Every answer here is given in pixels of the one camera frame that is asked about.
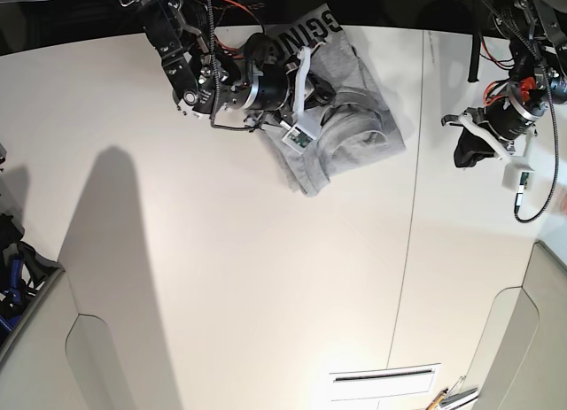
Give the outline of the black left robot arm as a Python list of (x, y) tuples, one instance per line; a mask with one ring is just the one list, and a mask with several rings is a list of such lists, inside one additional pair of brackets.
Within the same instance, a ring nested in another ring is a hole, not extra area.
[(461, 129), (454, 150), (458, 168), (511, 154), (518, 137), (535, 130), (546, 112), (566, 102), (566, 34), (558, 12), (566, 0), (477, 0), (509, 43), (510, 56), (487, 58), (506, 72), (485, 89), (483, 104), (448, 114), (445, 126)]

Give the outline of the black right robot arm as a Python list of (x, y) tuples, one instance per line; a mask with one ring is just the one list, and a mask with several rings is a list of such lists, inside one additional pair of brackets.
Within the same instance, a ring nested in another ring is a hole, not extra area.
[[(206, 116), (212, 128), (220, 129), (220, 109), (242, 110), (247, 114), (242, 130), (254, 131), (268, 116), (293, 128), (300, 111), (332, 102), (336, 91), (310, 67), (322, 38), (312, 38), (283, 57), (264, 29), (241, 46), (229, 47), (215, 33), (213, 1), (119, 0), (136, 9), (179, 111)], [(238, 0), (221, 1), (250, 10)]]

